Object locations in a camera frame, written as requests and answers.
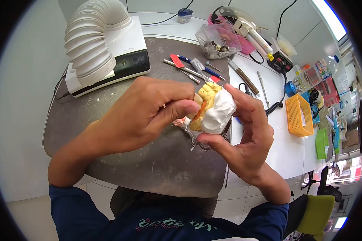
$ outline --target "green basket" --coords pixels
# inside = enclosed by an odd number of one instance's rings
[[[327,129],[320,129],[315,138],[315,148],[317,150],[318,159],[326,159],[328,151]]]

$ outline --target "knife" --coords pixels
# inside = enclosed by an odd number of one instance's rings
[[[244,74],[244,72],[230,59],[228,58],[228,63],[236,70],[236,72],[240,75],[240,77],[244,80],[244,82],[249,86],[249,88],[255,93],[257,97],[260,97],[259,90],[252,83],[252,81]]]

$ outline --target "jar lid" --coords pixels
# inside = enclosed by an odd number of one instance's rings
[[[192,15],[193,11],[188,8],[181,8],[178,10],[178,16],[186,16],[186,15]]]

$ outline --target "dental model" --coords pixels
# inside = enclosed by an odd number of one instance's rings
[[[220,134],[236,111],[232,95],[211,82],[204,84],[194,101],[201,107],[198,113],[187,115],[192,120],[189,128],[193,131]]]

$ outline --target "power cord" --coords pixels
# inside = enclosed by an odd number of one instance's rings
[[[279,29],[280,29],[280,24],[281,24],[281,17],[283,17],[283,13],[289,9],[292,5],[294,5],[294,3],[296,2],[297,0],[295,0],[290,6],[288,6],[280,15],[280,20],[279,20],[279,27],[278,27],[278,32],[276,33],[276,40],[278,39],[278,35],[279,35]]]
[[[244,85],[244,87],[246,89],[245,94],[248,94],[248,95],[252,96],[252,93],[249,92],[249,88],[245,83],[240,83],[238,89],[240,89],[240,86],[242,86],[242,85]]]
[[[285,84],[284,84],[284,87],[286,86],[287,84],[287,75],[286,75],[286,71],[284,69],[282,69],[282,74],[284,76],[284,79],[285,79]],[[283,100],[284,100],[284,97],[286,96],[286,88],[284,88],[284,94],[283,94],[283,98],[276,102],[275,104],[273,104],[270,108],[266,109],[265,110],[265,114],[268,116],[270,113],[272,113],[276,108],[280,107],[280,108],[283,108]]]
[[[194,0],[192,0],[192,2],[190,2],[189,5],[188,5],[186,8],[184,8],[184,10],[182,10],[182,11],[179,12],[179,13],[184,12],[184,11],[193,3],[193,1],[194,1]],[[153,25],[153,24],[163,23],[163,22],[168,21],[169,19],[174,18],[174,17],[177,16],[179,13],[176,13],[176,14],[174,14],[172,17],[170,17],[170,18],[168,18],[168,19],[166,19],[166,20],[164,20],[164,21],[161,21],[161,22],[157,22],[157,23],[145,23],[145,24],[141,24],[141,25],[144,26],[144,25]]]
[[[60,79],[60,80],[58,81],[58,83],[56,83],[56,85],[55,85],[55,89],[54,89],[54,91],[53,91],[53,96],[55,97],[56,100],[61,99],[61,98],[63,98],[63,97],[66,97],[66,96],[70,95],[70,92],[67,91],[67,92],[66,92],[65,94],[63,94],[61,97],[59,97],[59,98],[56,97],[56,91],[58,90],[59,84],[60,84],[60,83],[62,82],[62,80],[66,77],[67,69],[68,69],[68,65],[67,65],[66,70],[64,71],[64,74],[62,75],[61,79]]]
[[[264,58],[263,58],[263,56],[261,56],[261,54],[260,54],[260,52],[259,52],[258,50],[256,50],[256,51],[257,51],[257,53],[260,55],[260,57],[261,57],[261,59],[263,60],[263,62],[256,61],[256,60],[252,57],[251,53],[249,53],[249,56],[251,57],[251,59],[253,59],[253,61],[255,61],[255,62],[258,63],[258,64],[264,63]]]
[[[284,76],[284,79],[285,79],[285,85],[287,84],[287,75],[286,75],[286,71],[284,69],[282,69],[282,74]],[[240,89],[240,86],[244,85],[246,91],[245,91],[245,94],[248,94],[250,96],[252,96],[252,93],[249,91],[249,88],[248,86],[245,84],[245,83],[240,83],[239,84],[239,87],[238,89]],[[286,96],[286,88],[284,88],[284,94],[283,94],[283,97],[280,101],[276,102],[275,104],[273,104],[270,108],[266,109],[265,110],[265,114],[268,116],[270,113],[272,113],[276,108],[280,107],[280,108],[283,108],[283,100],[284,100],[284,97]]]

